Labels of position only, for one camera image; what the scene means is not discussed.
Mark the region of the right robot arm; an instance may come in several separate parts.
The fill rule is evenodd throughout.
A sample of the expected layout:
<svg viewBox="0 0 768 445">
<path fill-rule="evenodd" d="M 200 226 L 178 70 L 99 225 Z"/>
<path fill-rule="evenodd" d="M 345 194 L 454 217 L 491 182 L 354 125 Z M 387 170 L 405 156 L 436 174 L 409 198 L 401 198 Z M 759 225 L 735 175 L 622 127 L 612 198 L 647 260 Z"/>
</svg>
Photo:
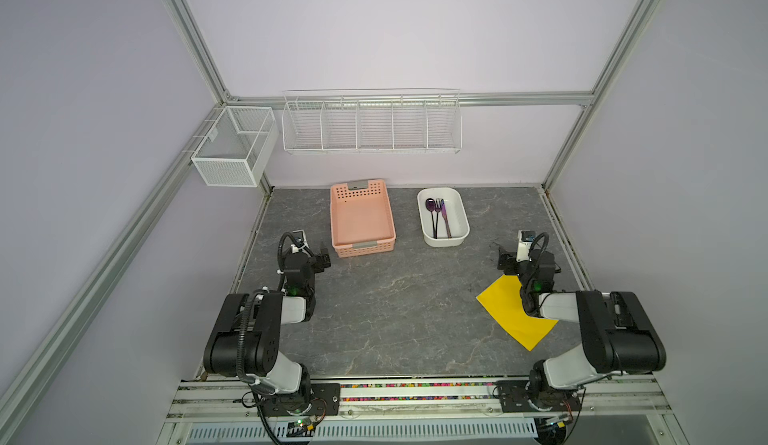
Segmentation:
<svg viewBox="0 0 768 445">
<path fill-rule="evenodd" d="M 528 396 L 534 400 L 554 392 L 575 392 L 614 375 L 662 370 L 665 347 L 636 294 L 555 290 L 561 267 L 548 250 L 549 241 L 546 232 L 521 230 L 516 251 L 498 248 L 497 269 L 520 283 L 523 317 L 579 326 L 579 345 L 535 363 Z"/>
</svg>

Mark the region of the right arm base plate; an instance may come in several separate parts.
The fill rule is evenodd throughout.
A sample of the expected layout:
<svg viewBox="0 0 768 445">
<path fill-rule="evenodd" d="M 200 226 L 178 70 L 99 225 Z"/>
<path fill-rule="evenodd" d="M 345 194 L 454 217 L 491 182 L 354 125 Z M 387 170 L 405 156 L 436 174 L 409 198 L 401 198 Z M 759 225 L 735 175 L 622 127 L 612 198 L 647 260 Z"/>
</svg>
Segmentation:
<svg viewBox="0 0 768 445">
<path fill-rule="evenodd" d="M 504 413 L 575 413 L 582 408 L 577 391 L 536 391 L 523 379 L 497 381 L 491 396 L 499 401 Z"/>
</svg>

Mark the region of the purple black fork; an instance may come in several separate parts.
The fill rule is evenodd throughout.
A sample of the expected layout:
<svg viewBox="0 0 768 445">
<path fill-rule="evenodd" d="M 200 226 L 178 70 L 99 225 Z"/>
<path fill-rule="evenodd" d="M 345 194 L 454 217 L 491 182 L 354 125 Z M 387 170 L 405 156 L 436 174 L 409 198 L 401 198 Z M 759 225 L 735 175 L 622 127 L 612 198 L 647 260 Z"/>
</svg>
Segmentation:
<svg viewBox="0 0 768 445">
<path fill-rule="evenodd" d="M 436 200 L 436 202 L 437 202 L 436 210 L 439 212 L 439 214 L 440 214 L 440 216 L 441 216 L 441 218 L 443 220 L 443 223 L 444 223 L 444 226 L 445 226 L 446 237 L 447 238 L 451 238 L 452 237 L 452 232 L 451 232 L 450 222 L 449 222 L 448 215 L 447 215 L 447 209 L 446 209 L 445 201 L 444 201 L 443 198 L 438 198 Z"/>
</svg>

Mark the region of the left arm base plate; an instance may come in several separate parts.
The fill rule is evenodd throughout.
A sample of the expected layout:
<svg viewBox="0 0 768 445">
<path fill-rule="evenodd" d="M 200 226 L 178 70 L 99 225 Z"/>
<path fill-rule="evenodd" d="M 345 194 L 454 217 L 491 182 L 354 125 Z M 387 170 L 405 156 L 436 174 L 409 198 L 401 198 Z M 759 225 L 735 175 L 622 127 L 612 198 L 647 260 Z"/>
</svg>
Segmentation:
<svg viewBox="0 0 768 445">
<path fill-rule="evenodd" d="M 341 405 L 341 386 L 337 382 L 312 382 L 293 394 L 267 397 L 262 409 L 267 417 L 336 416 Z"/>
</svg>

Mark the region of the yellow paper napkin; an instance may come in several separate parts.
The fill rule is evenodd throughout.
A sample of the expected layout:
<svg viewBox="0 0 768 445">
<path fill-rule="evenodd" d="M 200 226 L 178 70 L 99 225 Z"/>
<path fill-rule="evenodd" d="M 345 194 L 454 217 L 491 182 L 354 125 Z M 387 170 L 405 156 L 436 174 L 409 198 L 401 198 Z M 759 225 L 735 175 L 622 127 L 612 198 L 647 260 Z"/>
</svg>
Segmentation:
<svg viewBox="0 0 768 445">
<path fill-rule="evenodd" d="M 476 300 L 527 351 L 532 351 L 556 326 L 557 320 L 535 318 L 526 314 L 520 297 L 521 282 L 515 275 L 502 275 Z"/>
</svg>

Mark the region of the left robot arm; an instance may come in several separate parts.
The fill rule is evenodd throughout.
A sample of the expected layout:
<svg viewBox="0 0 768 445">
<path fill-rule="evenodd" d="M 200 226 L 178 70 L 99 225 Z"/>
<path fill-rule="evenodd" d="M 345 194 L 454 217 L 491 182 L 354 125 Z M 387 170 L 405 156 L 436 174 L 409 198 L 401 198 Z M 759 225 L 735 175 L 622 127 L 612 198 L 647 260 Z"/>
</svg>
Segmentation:
<svg viewBox="0 0 768 445">
<path fill-rule="evenodd" d="M 282 234 L 276 288 L 226 296 L 203 353 L 209 374 L 234 377 L 257 397 L 311 399 L 307 368 L 280 351 L 284 325 L 309 321 L 316 307 L 316 275 L 331 266 L 326 247 L 311 250 L 303 230 Z"/>
</svg>

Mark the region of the purple black spoon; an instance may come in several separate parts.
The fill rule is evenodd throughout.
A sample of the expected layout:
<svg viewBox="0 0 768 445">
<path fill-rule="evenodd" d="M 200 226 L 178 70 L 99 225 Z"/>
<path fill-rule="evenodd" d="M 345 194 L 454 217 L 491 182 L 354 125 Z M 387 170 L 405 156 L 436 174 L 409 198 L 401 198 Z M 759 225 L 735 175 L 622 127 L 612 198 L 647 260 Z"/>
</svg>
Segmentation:
<svg viewBox="0 0 768 445">
<path fill-rule="evenodd" d="M 427 198 L 425 200 L 425 207 L 430 212 L 430 220 L 432 223 L 432 237 L 434 239 L 437 238 L 437 225 L 438 225 L 438 217 L 437 217 L 437 203 L 434 198 Z"/>
</svg>

